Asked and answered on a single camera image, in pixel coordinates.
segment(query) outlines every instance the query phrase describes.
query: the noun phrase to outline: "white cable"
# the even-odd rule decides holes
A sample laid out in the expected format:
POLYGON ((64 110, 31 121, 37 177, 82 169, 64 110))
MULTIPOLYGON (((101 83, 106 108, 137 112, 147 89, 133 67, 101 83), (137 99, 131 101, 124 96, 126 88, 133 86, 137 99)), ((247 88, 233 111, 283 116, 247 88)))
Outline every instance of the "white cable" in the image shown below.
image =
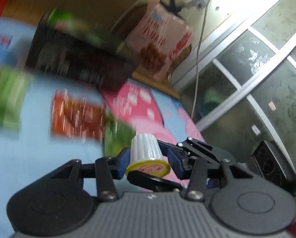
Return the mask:
POLYGON ((197 74, 196 74, 194 100, 193 100, 193 106, 192 106, 192 112, 191 112, 191 119, 192 120, 193 120, 193 115, 194 115, 195 105, 197 103, 197 95, 198 95, 198 85, 199 85, 199 75, 198 75, 199 74, 199 53, 200 53, 200 47, 201 47, 201 44, 202 44, 205 23, 206 23, 206 14, 207 14, 207 10, 208 10, 209 2, 210 1, 211 0, 208 0, 208 2, 206 3, 205 12, 204 12, 204 19, 203 19, 203 25, 202 25, 202 31, 201 31, 201 36, 200 36, 200 40, 199 40, 199 45, 198 45, 198 48, 197 48, 197 74))

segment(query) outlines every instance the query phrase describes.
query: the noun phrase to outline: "table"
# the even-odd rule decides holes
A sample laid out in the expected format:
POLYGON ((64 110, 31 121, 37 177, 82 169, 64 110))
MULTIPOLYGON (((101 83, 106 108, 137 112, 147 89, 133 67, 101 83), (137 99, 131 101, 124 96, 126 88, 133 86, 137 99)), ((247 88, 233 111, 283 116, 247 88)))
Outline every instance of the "table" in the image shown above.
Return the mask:
MULTIPOLYGON (((0 64, 24 65, 35 27, 0 18, 0 64)), ((21 111, 21 132, 0 129, 0 238, 13 229, 6 215, 9 198, 18 190, 71 159, 93 163, 103 156, 102 145, 88 140, 52 137, 50 113, 56 90, 87 97, 91 102, 106 101, 111 112, 136 126, 137 134, 151 133, 165 142, 176 144, 187 136, 202 137, 180 102, 139 83, 128 81, 120 92, 98 92, 68 80, 36 75, 26 94, 21 111)), ((176 180, 172 172, 168 179, 176 180)), ((116 181, 119 193, 138 191, 127 179, 116 181)), ((96 195, 95 180, 86 179, 84 189, 96 195)))

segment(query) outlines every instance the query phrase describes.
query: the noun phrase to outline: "ribbed gray surface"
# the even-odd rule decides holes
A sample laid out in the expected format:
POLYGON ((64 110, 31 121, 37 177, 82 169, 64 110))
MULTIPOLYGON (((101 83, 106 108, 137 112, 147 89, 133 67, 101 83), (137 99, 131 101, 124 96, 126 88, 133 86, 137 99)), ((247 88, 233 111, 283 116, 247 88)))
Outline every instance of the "ribbed gray surface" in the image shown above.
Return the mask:
MULTIPOLYGON (((116 202, 102 203, 78 230, 57 238, 244 238, 218 224, 202 203, 179 193, 125 193, 116 202)), ((289 238, 287 232, 274 238, 289 238)), ((32 238, 16 234, 13 238, 32 238)))

